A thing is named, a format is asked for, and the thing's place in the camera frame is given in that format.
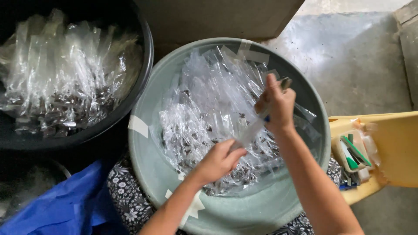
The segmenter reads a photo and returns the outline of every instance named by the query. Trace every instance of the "yellow plastic chair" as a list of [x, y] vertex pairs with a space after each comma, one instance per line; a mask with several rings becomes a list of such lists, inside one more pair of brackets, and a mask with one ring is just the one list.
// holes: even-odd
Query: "yellow plastic chair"
[[379, 169], [355, 189], [342, 191], [349, 205], [381, 190], [386, 185], [418, 187], [418, 111], [388, 114], [329, 117], [331, 137], [353, 129], [351, 120], [376, 123], [372, 133], [381, 159]]

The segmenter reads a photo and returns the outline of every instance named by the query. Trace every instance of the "stack of plastic bags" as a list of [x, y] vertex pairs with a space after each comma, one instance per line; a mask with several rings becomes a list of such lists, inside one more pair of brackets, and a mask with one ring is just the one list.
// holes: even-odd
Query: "stack of plastic bags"
[[[267, 74], [266, 64], [230, 57], [220, 48], [202, 55], [193, 50], [163, 99], [161, 126], [151, 127], [153, 139], [178, 173], [188, 174], [214, 144], [236, 138], [259, 119], [254, 104], [264, 91]], [[306, 117], [295, 115], [295, 125], [317, 139], [320, 134], [308, 121], [315, 115], [300, 105], [296, 109]], [[206, 185], [206, 194], [236, 195], [283, 165], [273, 134], [263, 123], [260, 128], [236, 169]]]
[[6, 88], [0, 110], [16, 119], [16, 131], [63, 137], [106, 118], [138, 78], [138, 35], [83, 21], [66, 24], [54, 9], [17, 25], [0, 47]]

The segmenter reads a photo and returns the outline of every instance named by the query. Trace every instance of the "blue cloth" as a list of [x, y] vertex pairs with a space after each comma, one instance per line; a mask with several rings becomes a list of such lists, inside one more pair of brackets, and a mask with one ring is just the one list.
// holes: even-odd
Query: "blue cloth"
[[114, 162], [98, 160], [56, 185], [2, 227], [0, 235], [124, 235], [106, 178]]

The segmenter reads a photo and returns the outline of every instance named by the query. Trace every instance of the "black and white floral pants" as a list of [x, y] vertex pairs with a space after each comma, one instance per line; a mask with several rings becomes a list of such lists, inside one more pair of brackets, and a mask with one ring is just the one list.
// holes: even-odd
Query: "black and white floral pants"
[[[339, 184], [341, 167], [333, 158], [329, 162], [326, 173], [336, 185]], [[109, 188], [116, 210], [122, 217], [130, 234], [137, 234], [155, 212], [155, 207], [150, 203], [135, 177], [129, 153], [125, 154], [110, 171], [107, 178], [107, 187]], [[187, 234], [182, 230], [177, 231], [177, 235]], [[290, 223], [268, 235], [296, 234], [314, 234], [305, 212], [302, 212]]]

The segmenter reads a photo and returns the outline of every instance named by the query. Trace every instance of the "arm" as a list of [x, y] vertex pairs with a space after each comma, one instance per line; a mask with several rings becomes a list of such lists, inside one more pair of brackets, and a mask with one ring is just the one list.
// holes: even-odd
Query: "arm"
[[202, 161], [185, 177], [170, 198], [144, 225], [138, 235], [173, 235], [194, 195], [206, 184], [212, 183], [237, 167], [241, 156], [247, 154], [239, 148], [228, 155], [234, 140], [215, 144]]
[[269, 103], [273, 132], [281, 155], [293, 179], [299, 200], [316, 234], [363, 235], [363, 231], [338, 188], [316, 163], [293, 124], [296, 93], [284, 92], [273, 74], [267, 76], [266, 91], [256, 104], [257, 111]]

